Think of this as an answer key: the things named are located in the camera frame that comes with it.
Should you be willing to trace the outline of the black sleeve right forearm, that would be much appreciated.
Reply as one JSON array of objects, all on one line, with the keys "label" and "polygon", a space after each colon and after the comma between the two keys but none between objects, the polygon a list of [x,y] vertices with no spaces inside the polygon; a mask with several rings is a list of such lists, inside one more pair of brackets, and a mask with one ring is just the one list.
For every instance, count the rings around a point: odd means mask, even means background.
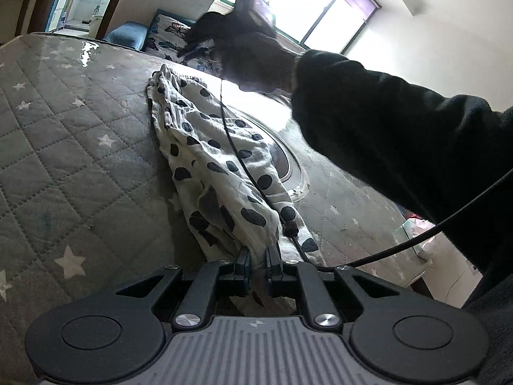
[{"label": "black sleeve right forearm", "polygon": [[512,114],[444,96],[344,56],[295,63],[292,112],[308,144],[432,223],[483,274],[512,271]]}]

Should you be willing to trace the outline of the person's right hand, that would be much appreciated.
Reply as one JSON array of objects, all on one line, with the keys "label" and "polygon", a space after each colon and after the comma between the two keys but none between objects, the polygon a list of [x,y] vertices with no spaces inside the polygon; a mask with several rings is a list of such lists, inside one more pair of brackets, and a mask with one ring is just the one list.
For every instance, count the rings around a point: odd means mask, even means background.
[{"label": "person's right hand", "polygon": [[297,87],[296,67],[301,55],[261,33],[215,42],[222,79],[242,91],[282,93],[289,97]]}]

